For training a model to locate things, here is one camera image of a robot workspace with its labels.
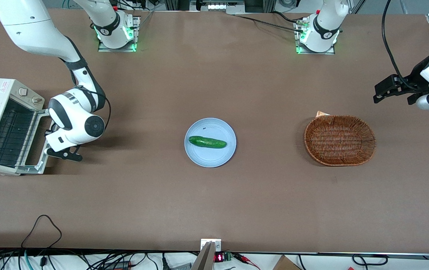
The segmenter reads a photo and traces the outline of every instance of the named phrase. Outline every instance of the table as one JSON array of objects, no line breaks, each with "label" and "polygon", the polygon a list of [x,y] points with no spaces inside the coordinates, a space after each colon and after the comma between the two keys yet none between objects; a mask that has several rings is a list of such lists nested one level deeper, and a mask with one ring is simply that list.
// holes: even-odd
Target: table
[{"label": "table", "polygon": [[[196,250],[211,237],[237,251],[429,253],[429,111],[406,97],[373,103],[374,85],[393,73],[380,15],[349,15],[336,55],[321,56],[297,55],[292,32],[221,12],[156,12],[136,53],[98,53],[82,10],[49,12],[113,114],[106,133],[81,148],[83,162],[53,159],[45,175],[0,176],[0,246],[19,246],[44,213],[63,231],[59,248]],[[275,14],[252,16],[289,26]],[[429,24],[422,15],[386,23],[407,75],[429,55]],[[72,86],[61,61],[21,51],[1,25],[0,77],[45,98]],[[314,162],[303,132],[317,110],[366,121],[373,159]],[[205,117],[237,135],[234,157],[216,169],[184,151],[186,130]],[[56,237],[45,220],[27,245]]]}]

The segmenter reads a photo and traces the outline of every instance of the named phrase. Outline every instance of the light blue plate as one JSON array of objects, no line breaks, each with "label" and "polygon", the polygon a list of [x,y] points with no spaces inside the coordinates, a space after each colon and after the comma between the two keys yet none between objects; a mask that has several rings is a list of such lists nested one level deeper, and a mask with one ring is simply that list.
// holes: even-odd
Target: light blue plate
[{"label": "light blue plate", "polygon": [[[189,137],[201,136],[226,142],[222,149],[198,147],[189,142]],[[202,167],[214,168],[231,159],[236,149],[236,135],[230,125],[218,118],[204,118],[194,123],[185,136],[187,156]]]}]

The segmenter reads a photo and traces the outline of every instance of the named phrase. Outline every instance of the white robotic arm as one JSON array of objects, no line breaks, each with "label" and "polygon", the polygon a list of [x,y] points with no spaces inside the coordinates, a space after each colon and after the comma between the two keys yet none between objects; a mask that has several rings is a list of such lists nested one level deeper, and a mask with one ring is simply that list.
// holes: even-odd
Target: white robotic arm
[{"label": "white robotic arm", "polygon": [[[108,0],[76,2],[87,11],[107,47],[119,48],[132,39],[124,34],[126,16],[115,12]],[[105,123],[91,113],[103,108],[105,93],[75,44],[53,25],[42,0],[0,0],[0,21],[14,44],[29,53],[60,58],[77,81],[74,88],[49,101],[49,114],[59,127],[46,136],[51,152],[100,137]]]},{"label": "white robotic arm", "polygon": [[311,14],[306,19],[309,26],[300,42],[316,53],[329,50],[336,42],[341,23],[349,10],[347,0],[324,0],[319,13]]}]

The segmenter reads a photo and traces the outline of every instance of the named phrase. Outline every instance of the cucumber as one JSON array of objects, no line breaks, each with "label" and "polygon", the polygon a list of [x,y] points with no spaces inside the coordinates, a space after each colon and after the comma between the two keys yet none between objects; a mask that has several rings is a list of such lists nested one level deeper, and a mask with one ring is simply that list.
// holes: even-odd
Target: cucumber
[{"label": "cucumber", "polygon": [[211,138],[205,138],[201,136],[191,136],[189,137],[189,142],[198,146],[198,147],[207,147],[207,148],[216,148],[221,149],[226,147],[226,142],[222,140],[216,140]]}]

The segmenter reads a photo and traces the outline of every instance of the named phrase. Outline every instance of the wicker basket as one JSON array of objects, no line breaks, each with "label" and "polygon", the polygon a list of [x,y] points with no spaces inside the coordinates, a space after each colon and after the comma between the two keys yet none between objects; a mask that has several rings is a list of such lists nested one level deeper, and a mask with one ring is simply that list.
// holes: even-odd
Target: wicker basket
[{"label": "wicker basket", "polygon": [[307,125],[304,141],[309,155],[326,166],[361,165],[376,148],[371,128],[350,115],[316,117]]}]

